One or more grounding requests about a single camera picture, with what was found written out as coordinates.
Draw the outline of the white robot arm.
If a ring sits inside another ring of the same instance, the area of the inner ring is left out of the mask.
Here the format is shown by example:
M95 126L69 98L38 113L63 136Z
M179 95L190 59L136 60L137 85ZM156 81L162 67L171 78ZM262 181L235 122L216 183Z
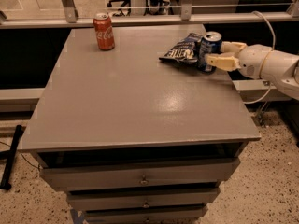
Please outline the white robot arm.
M244 77L271 82L283 94L299 99L299 56L256 44L223 42L221 53L205 55L208 65L224 71L238 70Z

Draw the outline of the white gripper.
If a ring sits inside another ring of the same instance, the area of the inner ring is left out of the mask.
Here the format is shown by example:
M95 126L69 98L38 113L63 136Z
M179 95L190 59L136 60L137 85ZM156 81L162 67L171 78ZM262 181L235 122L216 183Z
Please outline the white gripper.
M223 41L221 53L233 53L234 56L238 56L239 60L234 56L219 54L208 54L205 56L205 60L208 65L223 71L231 72L239 69L242 76L259 79L262 63L271 50L271 47L259 44L247 46L243 42Z

